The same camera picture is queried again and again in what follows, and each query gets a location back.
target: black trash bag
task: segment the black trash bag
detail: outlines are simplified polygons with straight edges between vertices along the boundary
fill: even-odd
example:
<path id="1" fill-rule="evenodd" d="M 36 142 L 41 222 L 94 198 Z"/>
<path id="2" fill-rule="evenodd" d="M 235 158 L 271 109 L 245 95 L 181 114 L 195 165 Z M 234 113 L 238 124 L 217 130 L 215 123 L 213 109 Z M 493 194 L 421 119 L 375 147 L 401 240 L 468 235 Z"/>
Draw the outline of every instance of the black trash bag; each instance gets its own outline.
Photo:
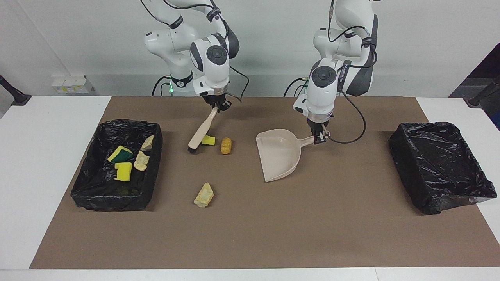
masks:
<path id="1" fill-rule="evenodd" d="M 389 148 L 411 201 L 426 215 L 497 198 L 492 182 L 451 123 L 401 123 Z"/>
<path id="2" fill-rule="evenodd" d="M 142 144 L 154 135 L 145 171 L 132 168 L 130 181 L 115 180 L 117 170 L 108 157 L 118 146 L 130 149 L 134 163 Z M 163 137 L 160 125 L 146 121 L 117 119 L 97 126 L 83 160 L 71 197 L 78 207 L 95 211 L 141 211 L 145 210 L 151 196 L 160 166 Z"/>

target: brown paper mat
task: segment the brown paper mat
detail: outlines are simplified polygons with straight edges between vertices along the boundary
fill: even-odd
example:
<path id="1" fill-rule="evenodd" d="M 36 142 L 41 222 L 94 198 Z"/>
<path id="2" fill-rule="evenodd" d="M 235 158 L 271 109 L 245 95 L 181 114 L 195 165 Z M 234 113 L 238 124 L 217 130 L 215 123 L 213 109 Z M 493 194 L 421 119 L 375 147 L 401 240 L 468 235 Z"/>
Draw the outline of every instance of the brown paper mat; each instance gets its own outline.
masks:
<path id="1" fill-rule="evenodd" d="M 406 194 L 388 139 L 401 122 L 426 122 L 414 98 L 354 98 L 368 131 L 348 145 L 302 149 L 290 176 L 264 183 L 255 136 L 285 128 L 310 134 L 292 98 L 245 98 L 215 117 L 209 134 L 233 153 L 187 144 L 210 108 L 201 98 L 113 97 L 102 121 L 146 120 L 163 130 L 148 211 L 96 212 L 64 195 L 33 269 L 215 269 L 500 266 L 500 247 L 473 206 L 423 216 Z M 338 98 L 328 127 L 341 140 L 362 128 Z M 193 204 L 205 182 L 215 197 Z"/>

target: green scouring pad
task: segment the green scouring pad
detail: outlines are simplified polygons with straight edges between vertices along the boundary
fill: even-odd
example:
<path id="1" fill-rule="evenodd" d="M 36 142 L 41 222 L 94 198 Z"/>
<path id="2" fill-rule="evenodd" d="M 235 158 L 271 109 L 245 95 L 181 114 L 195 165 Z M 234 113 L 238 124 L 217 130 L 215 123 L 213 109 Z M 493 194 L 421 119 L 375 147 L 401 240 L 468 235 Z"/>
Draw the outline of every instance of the green scouring pad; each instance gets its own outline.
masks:
<path id="1" fill-rule="evenodd" d="M 118 146 L 118 148 L 107 158 L 111 163 L 122 163 L 134 158 L 132 151 L 124 146 Z"/>

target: dustpan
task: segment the dustpan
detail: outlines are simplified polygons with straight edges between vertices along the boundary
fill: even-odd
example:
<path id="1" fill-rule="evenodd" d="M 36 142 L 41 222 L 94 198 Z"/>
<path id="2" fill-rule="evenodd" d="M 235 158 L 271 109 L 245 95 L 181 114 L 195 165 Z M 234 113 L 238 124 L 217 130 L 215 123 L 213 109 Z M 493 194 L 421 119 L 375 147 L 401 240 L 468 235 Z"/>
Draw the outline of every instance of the dustpan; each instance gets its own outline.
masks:
<path id="1" fill-rule="evenodd" d="M 255 138 L 266 183 L 290 175 L 301 158 L 301 148 L 314 142 L 314 136 L 298 139 L 286 129 L 261 132 Z"/>

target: white table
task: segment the white table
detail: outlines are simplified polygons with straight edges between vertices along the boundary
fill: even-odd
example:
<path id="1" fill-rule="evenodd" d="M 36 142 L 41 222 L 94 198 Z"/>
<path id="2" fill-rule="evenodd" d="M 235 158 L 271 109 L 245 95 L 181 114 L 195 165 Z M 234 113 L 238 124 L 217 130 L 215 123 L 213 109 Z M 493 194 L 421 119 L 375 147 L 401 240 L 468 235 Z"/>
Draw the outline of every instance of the white table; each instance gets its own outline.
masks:
<path id="1" fill-rule="evenodd" d="M 28 269 L 109 100 L 105 96 L 33 96 L 27 105 L 11 107 L 0 119 L 0 280 L 499 279 L 500 267 Z M 448 121 L 461 130 L 488 179 L 500 187 L 500 132 L 486 114 L 481 109 L 468 108 L 462 99 L 417 100 L 430 122 Z M 478 206 L 500 241 L 500 200 Z"/>

